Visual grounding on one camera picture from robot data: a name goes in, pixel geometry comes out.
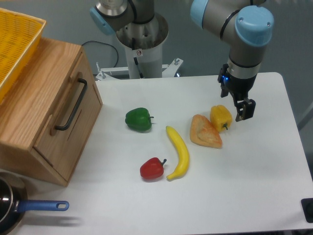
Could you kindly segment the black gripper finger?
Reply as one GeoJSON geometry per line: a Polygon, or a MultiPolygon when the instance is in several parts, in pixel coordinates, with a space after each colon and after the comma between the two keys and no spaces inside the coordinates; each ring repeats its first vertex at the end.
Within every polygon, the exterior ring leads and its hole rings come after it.
{"type": "Polygon", "coordinates": [[[252,118],[254,115],[256,102],[253,99],[246,98],[246,114],[236,115],[236,122],[252,118]]]}
{"type": "Polygon", "coordinates": [[[234,105],[237,109],[237,115],[245,115],[246,114],[246,98],[244,99],[234,99],[234,105]]]}

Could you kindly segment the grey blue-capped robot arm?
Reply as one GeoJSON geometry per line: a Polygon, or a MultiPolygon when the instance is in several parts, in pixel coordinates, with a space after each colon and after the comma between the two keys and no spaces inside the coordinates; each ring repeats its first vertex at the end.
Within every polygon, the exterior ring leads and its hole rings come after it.
{"type": "MultiPolygon", "coordinates": [[[[233,97],[237,121],[253,117],[256,103],[248,93],[272,37],[274,17],[262,5],[261,0],[195,0],[190,9],[198,27],[230,45],[218,82],[221,97],[233,97]]],[[[89,12],[102,33],[114,34],[124,46],[130,78],[161,77],[169,29],[152,0],[100,0],[89,12]]]]}

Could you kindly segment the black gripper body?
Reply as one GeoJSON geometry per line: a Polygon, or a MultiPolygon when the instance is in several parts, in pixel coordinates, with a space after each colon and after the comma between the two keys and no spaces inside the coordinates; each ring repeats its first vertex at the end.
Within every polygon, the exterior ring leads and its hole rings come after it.
{"type": "Polygon", "coordinates": [[[253,87],[256,75],[250,78],[237,78],[231,75],[228,69],[229,65],[223,64],[218,76],[218,82],[221,85],[221,97],[231,94],[234,103],[252,103],[252,100],[248,98],[248,92],[253,87]]]}

